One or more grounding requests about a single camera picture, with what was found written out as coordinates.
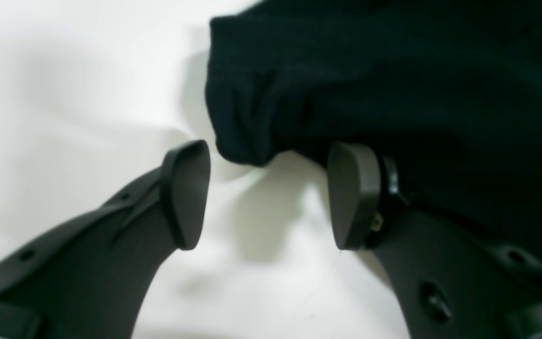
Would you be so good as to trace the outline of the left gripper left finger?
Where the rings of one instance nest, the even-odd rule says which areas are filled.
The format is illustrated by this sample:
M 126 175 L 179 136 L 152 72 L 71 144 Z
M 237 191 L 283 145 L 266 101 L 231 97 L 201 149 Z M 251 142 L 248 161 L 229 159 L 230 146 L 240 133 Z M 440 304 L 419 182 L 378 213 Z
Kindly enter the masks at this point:
M 0 338 L 129 339 L 159 267 L 204 225 L 205 141 L 170 150 L 103 206 L 0 262 Z

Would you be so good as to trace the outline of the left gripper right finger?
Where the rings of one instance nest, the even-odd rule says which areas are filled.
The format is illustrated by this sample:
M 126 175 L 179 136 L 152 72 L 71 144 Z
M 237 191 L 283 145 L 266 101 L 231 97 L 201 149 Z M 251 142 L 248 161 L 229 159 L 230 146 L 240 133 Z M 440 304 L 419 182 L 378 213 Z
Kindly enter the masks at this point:
M 402 193 L 396 163 L 335 142 L 334 240 L 379 260 L 413 339 L 542 339 L 542 262 L 462 217 Z

